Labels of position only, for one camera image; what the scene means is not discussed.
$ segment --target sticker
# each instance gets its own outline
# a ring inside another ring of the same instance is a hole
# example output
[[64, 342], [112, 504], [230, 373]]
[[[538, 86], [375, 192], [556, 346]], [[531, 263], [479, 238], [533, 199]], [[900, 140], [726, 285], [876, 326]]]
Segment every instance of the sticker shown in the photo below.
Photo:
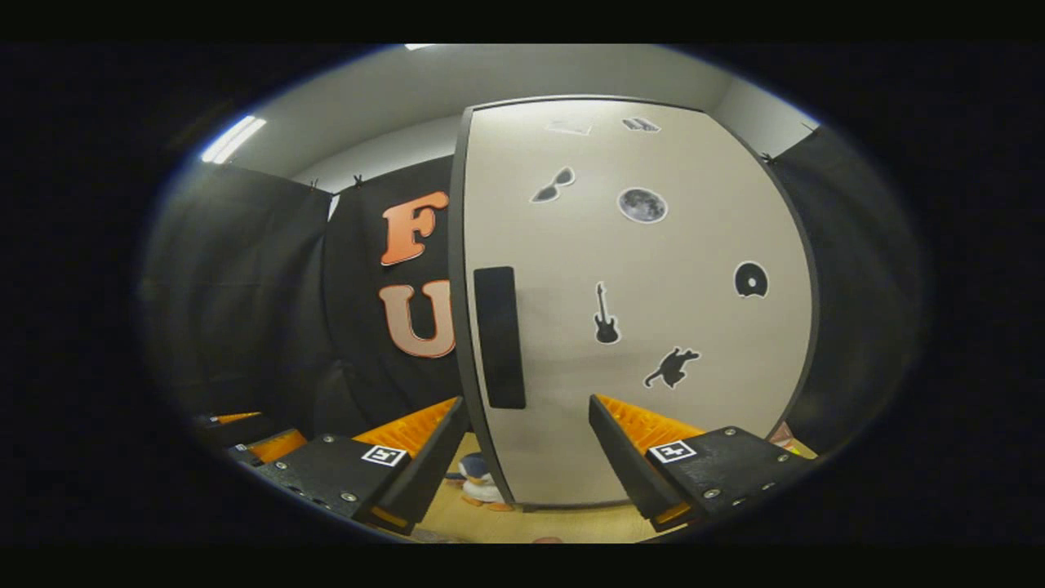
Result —
[[534, 195], [533, 198], [530, 199], [530, 202], [537, 202], [537, 203], [551, 202], [559, 197], [560, 186], [568, 186], [570, 184], [574, 183], [576, 179], [577, 175], [574, 173], [574, 170], [572, 168], [570, 168], [568, 166], [563, 167], [561, 171], [555, 174], [555, 179], [552, 180], [552, 183], [540, 188], [537, 194]]
[[595, 340], [604, 346], [612, 346], [621, 340], [621, 330], [617, 327], [617, 317], [606, 315], [606, 301], [603, 298], [605, 288], [600, 281], [595, 288], [599, 298], [599, 314], [595, 315]]
[[656, 447], [651, 447], [650, 451], [653, 452], [653, 455], [655, 455], [661, 464], [671, 464], [672, 462], [693, 457], [697, 454], [696, 451], [693, 451], [692, 447], [686, 445], [683, 442], [658, 445]]
[[628, 218], [650, 225], [668, 215], [668, 203], [658, 193], [646, 188], [628, 188], [617, 196], [617, 207]]
[[675, 348], [675, 351], [668, 354], [663, 360], [660, 360], [660, 368], [656, 372], [650, 374], [646, 377], [643, 385], [647, 389], [653, 387], [653, 380], [661, 378], [664, 383], [668, 385], [669, 389], [675, 390], [675, 384], [681, 382], [686, 378], [686, 373], [682, 372], [682, 366], [688, 361], [693, 361], [700, 357], [700, 354], [694, 352], [693, 350], [686, 350], [682, 353], [680, 348]]
[[584, 135], [586, 137], [591, 132], [591, 123], [586, 120], [566, 120], [560, 118], [549, 122], [548, 126], [544, 126], [544, 130], [555, 133], [568, 133], [571, 135]]
[[363, 456], [363, 461], [394, 468], [402, 460], [403, 455], [407, 455], [407, 452], [401, 449], [375, 445]]
[[769, 290], [769, 278], [766, 277], [766, 269], [754, 261], [744, 261], [737, 266], [734, 272], [734, 283], [737, 286], [737, 293], [742, 299], [748, 297], [766, 298]]
[[621, 122], [624, 122], [624, 125], [627, 126], [628, 128], [631, 128], [632, 131], [646, 131], [647, 133], [660, 132], [659, 126], [638, 116], [632, 116], [631, 118], [623, 118], [621, 119]]

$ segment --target black fabric backdrop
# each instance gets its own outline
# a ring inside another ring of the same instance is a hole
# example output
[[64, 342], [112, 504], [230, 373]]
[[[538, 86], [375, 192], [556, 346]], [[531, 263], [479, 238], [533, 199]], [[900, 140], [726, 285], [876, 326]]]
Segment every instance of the black fabric backdrop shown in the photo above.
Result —
[[813, 362], [787, 423], [819, 453], [880, 414], [925, 343], [924, 248], [898, 194], [850, 141], [820, 127], [772, 161], [816, 263]]
[[320, 390], [345, 391], [321, 305], [331, 194], [198, 165], [159, 211], [140, 282], [161, 390], [190, 416], [261, 410], [311, 434]]
[[462, 394], [457, 352], [428, 359], [400, 351], [389, 335], [385, 305], [377, 296], [387, 285], [412, 286], [414, 333], [422, 339], [435, 334], [432, 301], [421, 287], [448, 278], [446, 208], [432, 209], [436, 222], [431, 235], [415, 236], [424, 252], [388, 266], [380, 262], [388, 245], [382, 214], [432, 192], [448, 192], [452, 161], [447, 156], [411, 165], [365, 179], [362, 186], [341, 193], [327, 230], [323, 290], [330, 334], [346, 360], [342, 369], [351, 395], [328, 390], [320, 396], [316, 423], [324, 431], [362, 432]]

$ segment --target door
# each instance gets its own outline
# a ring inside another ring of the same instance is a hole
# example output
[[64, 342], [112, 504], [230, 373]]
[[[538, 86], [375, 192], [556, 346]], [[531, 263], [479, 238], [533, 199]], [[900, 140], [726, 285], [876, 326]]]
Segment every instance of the door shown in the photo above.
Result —
[[786, 194], [729, 131], [641, 100], [519, 100], [466, 111], [456, 158], [459, 361], [509, 500], [627, 500], [593, 394], [772, 434], [805, 374], [815, 272]]

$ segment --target orange letter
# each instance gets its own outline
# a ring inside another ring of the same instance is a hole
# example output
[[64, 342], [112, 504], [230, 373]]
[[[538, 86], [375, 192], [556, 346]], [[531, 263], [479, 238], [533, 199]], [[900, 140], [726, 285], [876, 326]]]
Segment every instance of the orange letter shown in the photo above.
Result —
[[450, 281], [440, 279], [429, 281], [421, 291], [432, 299], [432, 315], [436, 320], [436, 336], [420, 339], [414, 335], [410, 319], [410, 300], [414, 288], [409, 285], [381, 287], [377, 296], [385, 302], [385, 319], [389, 324], [389, 335], [397, 348], [415, 357], [431, 359], [443, 357], [454, 351], [454, 319], [450, 316]]
[[389, 219], [389, 248], [381, 255], [381, 264], [394, 265], [423, 253], [424, 245], [414, 240], [414, 231], [428, 236], [436, 228], [436, 213], [425, 207], [446, 208], [449, 202], [445, 192], [434, 191], [386, 210], [381, 215]]

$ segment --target wooden floor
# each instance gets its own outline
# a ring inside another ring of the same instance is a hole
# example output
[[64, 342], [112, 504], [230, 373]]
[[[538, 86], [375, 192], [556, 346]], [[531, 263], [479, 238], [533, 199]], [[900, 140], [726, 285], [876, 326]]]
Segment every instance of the wooden floor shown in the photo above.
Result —
[[[452, 464], [456, 467], [463, 456], [477, 451], [475, 436], [465, 433]], [[797, 442], [791, 451], [805, 457], [816, 456]], [[577, 511], [498, 513], [468, 504], [461, 499], [462, 493], [460, 487], [444, 483], [424, 520], [418, 523], [413, 539], [424, 543], [533, 543], [536, 539], [556, 537], [563, 543], [636, 543], [677, 531], [655, 533], [649, 521], [630, 504]]]

